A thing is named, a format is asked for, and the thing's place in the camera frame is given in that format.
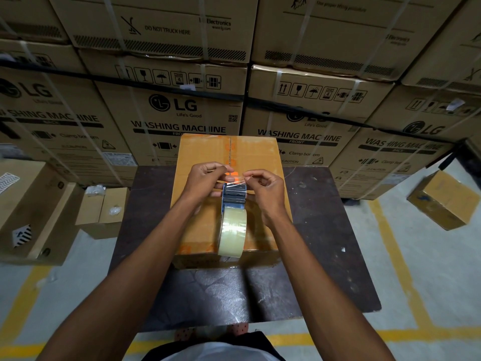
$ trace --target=tape roll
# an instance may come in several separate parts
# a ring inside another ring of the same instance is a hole
[[[246,210],[225,206],[220,223],[218,254],[221,256],[240,257],[244,250],[246,230]]]

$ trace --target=person's left hand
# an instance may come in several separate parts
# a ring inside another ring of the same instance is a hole
[[[222,196],[222,192],[213,191],[213,189],[221,189],[223,186],[223,184],[217,182],[217,180],[226,182],[235,180],[233,177],[226,175],[226,172],[234,172],[234,169],[228,164],[219,162],[198,163],[193,165],[180,198],[190,200],[197,206],[200,205],[202,200],[207,196]]]

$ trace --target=hand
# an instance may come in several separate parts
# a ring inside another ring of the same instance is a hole
[[[268,170],[250,170],[243,173],[245,181],[254,190],[256,202],[262,210],[262,222],[269,228],[276,218],[289,216],[284,206],[284,180]]]
[[[202,200],[209,195],[222,196],[222,192],[213,191],[213,189],[221,189],[223,186],[223,184],[217,182],[217,180],[227,182],[234,181],[233,177],[225,175],[226,172],[234,172],[234,169],[228,164],[219,162],[198,163],[193,165],[180,198],[189,200],[198,206],[202,203]]]

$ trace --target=person's right hand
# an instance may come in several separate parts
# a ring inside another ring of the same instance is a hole
[[[243,173],[245,182],[256,193],[256,202],[262,210],[262,221],[271,228],[274,219],[287,219],[284,206],[284,180],[268,170],[249,170]]]

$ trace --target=white shirt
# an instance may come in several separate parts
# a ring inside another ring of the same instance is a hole
[[[224,342],[206,342],[177,352],[165,361],[279,361],[270,353],[257,348],[232,346]]]

